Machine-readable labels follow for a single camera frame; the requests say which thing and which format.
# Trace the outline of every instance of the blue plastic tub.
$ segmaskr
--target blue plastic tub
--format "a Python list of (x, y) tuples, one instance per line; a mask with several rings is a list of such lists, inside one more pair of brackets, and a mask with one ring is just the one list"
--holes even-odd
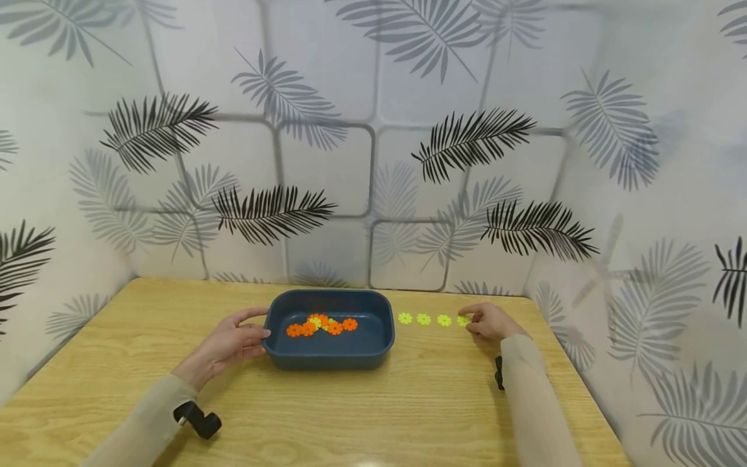
[[(290, 337), (286, 329), (322, 314), (343, 323), (357, 321), (354, 331), (330, 335), (319, 329), (310, 337)], [(264, 327), (272, 334), (263, 345), (283, 370), (370, 370), (384, 362), (394, 343), (394, 318), (386, 297), (370, 290), (291, 290), (270, 305)]]

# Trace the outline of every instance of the patterned backdrop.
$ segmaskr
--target patterned backdrop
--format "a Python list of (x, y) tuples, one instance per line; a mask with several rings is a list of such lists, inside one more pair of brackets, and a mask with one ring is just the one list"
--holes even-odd
[(135, 276), (523, 295), (636, 465), (747, 465), (747, 1), (0, 0), (0, 34), (0, 400)]

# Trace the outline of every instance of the wood grain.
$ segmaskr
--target wood grain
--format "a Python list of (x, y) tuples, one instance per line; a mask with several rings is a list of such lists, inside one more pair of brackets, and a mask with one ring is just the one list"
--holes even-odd
[[(76, 465), (221, 318), (290, 288), (134, 280), (0, 410), (0, 465)], [(381, 368), (298, 374), (266, 357), (233, 368), (201, 394), (223, 420), (217, 437), (185, 428), (158, 465), (517, 466), (506, 395), (493, 380), (496, 349), (456, 324), (458, 309), (484, 300), (538, 343), (584, 463), (630, 465), (530, 300), (382, 293), (395, 316), (424, 312), (433, 322), (397, 323)], [(439, 326), (440, 314), (454, 324)]]

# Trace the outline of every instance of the beige sleeve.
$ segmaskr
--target beige sleeve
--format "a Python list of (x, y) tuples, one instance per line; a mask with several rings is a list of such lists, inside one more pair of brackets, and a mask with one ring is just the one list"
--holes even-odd
[(151, 466), (179, 431), (174, 409), (196, 396), (197, 391), (178, 377), (162, 377), (81, 467)]
[(503, 386), (522, 467), (579, 467), (581, 458), (534, 341), (513, 335), (500, 343)]

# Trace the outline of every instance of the black clamp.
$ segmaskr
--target black clamp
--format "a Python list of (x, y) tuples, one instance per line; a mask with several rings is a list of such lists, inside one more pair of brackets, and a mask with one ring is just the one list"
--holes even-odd
[(174, 419), (180, 425), (184, 425), (188, 421), (202, 439), (212, 438), (223, 426), (218, 415), (213, 412), (205, 415), (193, 400), (176, 407), (174, 409)]
[(495, 382), (498, 383), (498, 388), (501, 391), (505, 391), (506, 388), (503, 387), (503, 357), (497, 356), (495, 357)]

